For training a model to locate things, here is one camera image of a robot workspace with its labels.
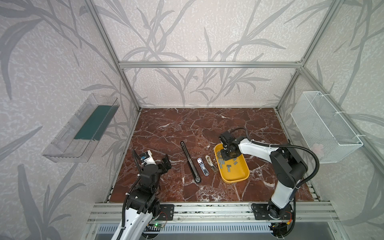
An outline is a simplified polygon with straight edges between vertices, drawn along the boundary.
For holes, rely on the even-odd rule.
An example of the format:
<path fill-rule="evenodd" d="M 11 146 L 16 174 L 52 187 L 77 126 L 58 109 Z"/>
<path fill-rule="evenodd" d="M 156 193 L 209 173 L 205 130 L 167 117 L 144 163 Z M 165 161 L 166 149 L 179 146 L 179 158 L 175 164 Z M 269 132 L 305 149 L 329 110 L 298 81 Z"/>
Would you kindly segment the blue mini stapler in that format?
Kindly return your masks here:
<path fill-rule="evenodd" d="M 199 164 L 199 166 L 200 166 L 200 168 L 201 168 L 203 174 L 204 174 L 205 176 L 208 176 L 210 173 L 209 173 L 209 171 L 207 170 L 207 168 L 206 168 L 206 166 L 205 166 L 205 164 L 204 164 L 202 158 L 198 158 L 197 161 L 198 161 L 198 164 Z"/>

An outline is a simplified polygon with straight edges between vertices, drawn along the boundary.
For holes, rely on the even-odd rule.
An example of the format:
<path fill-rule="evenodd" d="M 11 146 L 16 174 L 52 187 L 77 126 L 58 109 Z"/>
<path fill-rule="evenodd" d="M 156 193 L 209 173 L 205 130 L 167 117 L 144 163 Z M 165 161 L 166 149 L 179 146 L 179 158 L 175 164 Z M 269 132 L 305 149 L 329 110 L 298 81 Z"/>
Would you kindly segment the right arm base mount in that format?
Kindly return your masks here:
<path fill-rule="evenodd" d="M 251 210 L 255 220 L 265 221 L 290 221 L 294 214 L 294 210 L 290 204 L 284 209 L 279 209 L 275 205 L 252 203 Z"/>

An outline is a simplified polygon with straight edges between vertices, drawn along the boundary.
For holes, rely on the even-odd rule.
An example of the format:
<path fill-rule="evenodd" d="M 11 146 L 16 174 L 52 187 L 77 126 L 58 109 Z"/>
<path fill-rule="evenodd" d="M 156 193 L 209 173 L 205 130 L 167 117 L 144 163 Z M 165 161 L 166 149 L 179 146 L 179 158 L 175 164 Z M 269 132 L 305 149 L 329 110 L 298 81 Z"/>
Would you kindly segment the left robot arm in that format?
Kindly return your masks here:
<path fill-rule="evenodd" d="M 161 208 L 156 192 L 161 175 L 172 168 L 168 155 L 165 155 L 158 164 L 153 159 L 151 151 L 138 155 L 133 150 L 132 155 L 139 174 L 126 194 L 122 220 L 112 237 L 113 240 L 138 240 L 150 221 L 159 216 Z"/>

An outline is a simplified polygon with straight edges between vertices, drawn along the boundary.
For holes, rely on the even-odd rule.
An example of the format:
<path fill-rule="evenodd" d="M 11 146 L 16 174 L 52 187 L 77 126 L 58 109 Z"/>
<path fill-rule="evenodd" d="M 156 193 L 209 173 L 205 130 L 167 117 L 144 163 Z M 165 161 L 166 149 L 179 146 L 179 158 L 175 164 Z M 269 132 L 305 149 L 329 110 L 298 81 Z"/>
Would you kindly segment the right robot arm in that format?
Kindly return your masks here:
<path fill-rule="evenodd" d="M 239 128 L 230 132 L 226 131 L 219 136 L 224 147 L 221 155 L 225 161 L 241 155 L 251 155 L 272 164 L 278 183 L 269 200 L 267 211 L 273 219 L 278 219 L 295 198 L 298 189 L 316 176 L 320 169 L 320 160 L 313 151 L 302 146 L 258 142 L 252 140 L 248 132 L 246 132 L 246 136 L 236 138 L 232 135 L 232 132 L 236 130 Z M 309 153 L 315 161 L 314 170 L 306 178 L 304 175 L 308 171 L 308 166 L 297 150 Z"/>

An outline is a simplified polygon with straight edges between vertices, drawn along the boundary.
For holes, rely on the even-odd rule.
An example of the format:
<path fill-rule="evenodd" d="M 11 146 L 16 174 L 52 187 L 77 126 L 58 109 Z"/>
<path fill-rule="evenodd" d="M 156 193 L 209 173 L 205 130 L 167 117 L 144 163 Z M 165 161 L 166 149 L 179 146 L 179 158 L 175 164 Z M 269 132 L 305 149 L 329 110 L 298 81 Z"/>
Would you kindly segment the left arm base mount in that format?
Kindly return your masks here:
<path fill-rule="evenodd" d="M 160 209 L 157 211 L 159 215 L 155 218 L 156 221 L 172 221 L 174 218 L 174 204 L 160 204 Z"/>

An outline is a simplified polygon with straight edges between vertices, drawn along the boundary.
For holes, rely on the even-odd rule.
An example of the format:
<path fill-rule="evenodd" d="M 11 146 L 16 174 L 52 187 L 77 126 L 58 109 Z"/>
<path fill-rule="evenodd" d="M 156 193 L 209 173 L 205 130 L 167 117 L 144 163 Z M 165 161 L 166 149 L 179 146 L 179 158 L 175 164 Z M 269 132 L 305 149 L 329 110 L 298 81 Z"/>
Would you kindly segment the white mini stapler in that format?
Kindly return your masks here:
<path fill-rule="evenodd" d="M 214 171 L 214 173 L 216 173 L 218 170 L 217 170 L 216 166 L 213 164 L 213 161 L 210 158 L 210 156 L 206 155 L 205 158 L 206 158 L 208 165 L 211 167 L 211 169 Z"/>

